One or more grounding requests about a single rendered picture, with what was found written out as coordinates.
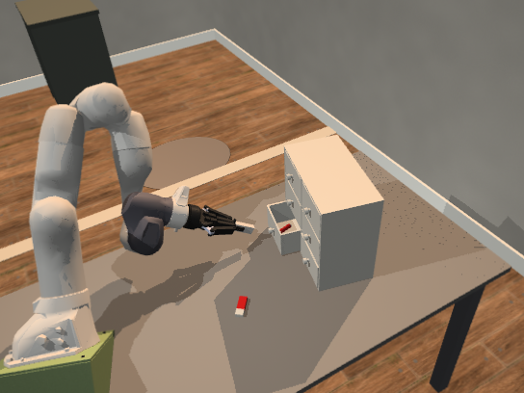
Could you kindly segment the white chest of drawers with wooden top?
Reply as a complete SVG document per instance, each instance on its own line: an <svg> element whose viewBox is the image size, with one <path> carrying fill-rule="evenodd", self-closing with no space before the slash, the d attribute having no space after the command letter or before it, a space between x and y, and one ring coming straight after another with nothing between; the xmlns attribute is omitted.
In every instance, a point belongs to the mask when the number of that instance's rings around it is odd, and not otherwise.
<svg viewBox="0 0 524 393"><path fill-rule="evenodd" d="M285 151L321 214L318 291L373 278L384 199L338 135Z"/></svg>

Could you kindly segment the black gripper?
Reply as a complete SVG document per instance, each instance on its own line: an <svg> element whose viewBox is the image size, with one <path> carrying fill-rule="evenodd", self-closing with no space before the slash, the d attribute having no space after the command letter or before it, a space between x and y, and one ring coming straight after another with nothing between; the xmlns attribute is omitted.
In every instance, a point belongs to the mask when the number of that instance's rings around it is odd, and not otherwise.
<svg viewBox="0 0 524 393"><path fill-rule="evenodd" d="M209 237L213 235L229 235L233 234L234 231L251 234L254 229L253 224L236 222L236 219L232 220L231 216L214 210L207 205L204 205L202 209L193 204L188 204L188 207L189 216L183 228L206 230Z"/></svg>

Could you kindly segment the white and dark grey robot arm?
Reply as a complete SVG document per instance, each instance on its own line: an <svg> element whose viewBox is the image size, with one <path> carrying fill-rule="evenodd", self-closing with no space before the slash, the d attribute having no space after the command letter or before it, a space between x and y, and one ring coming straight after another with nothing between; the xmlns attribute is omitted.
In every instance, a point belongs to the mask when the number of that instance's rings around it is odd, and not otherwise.
<svg viewBox="0 0 524 393"><path fill-rule="evenodd" d="M15 334L5 367L76 355L100 341L76 214L87 131L104 127L111 135L125 249L152 255L163 245L164 226L177 232L188 220L189 186L178 187L172 197L143 193L152 147L143 116L132 111L130 117L130 111L122 89L102 83L45 113L29 218L40 297L33 302L35 315Z"/></svg>

